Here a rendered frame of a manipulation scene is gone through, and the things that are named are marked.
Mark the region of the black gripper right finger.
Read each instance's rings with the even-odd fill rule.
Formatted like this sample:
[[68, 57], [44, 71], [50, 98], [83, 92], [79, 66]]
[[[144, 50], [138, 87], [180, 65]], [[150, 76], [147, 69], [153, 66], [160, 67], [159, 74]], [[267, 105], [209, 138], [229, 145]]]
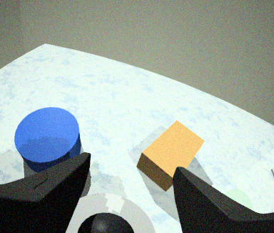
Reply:
[[254, 212], [185, 167], [176, 168], [172, 183], [183, 233], [274, 233], [274, 212]]

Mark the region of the blue cylinder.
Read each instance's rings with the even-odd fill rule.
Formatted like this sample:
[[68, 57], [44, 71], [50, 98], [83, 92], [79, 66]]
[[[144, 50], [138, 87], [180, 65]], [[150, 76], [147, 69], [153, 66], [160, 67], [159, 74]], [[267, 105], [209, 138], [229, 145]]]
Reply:
[[80, 154], [79, 124], [72, 113], [45, 107], [27, 114], [16, 128], [16, 150], [35, 172]]

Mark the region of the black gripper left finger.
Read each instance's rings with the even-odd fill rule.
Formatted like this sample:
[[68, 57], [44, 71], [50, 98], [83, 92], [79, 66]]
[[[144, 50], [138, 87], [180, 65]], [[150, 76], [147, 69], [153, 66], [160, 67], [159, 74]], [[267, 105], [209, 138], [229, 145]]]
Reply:
[[91, 153], [0, 184], [0, 233], [65, 233], [91, 168]]

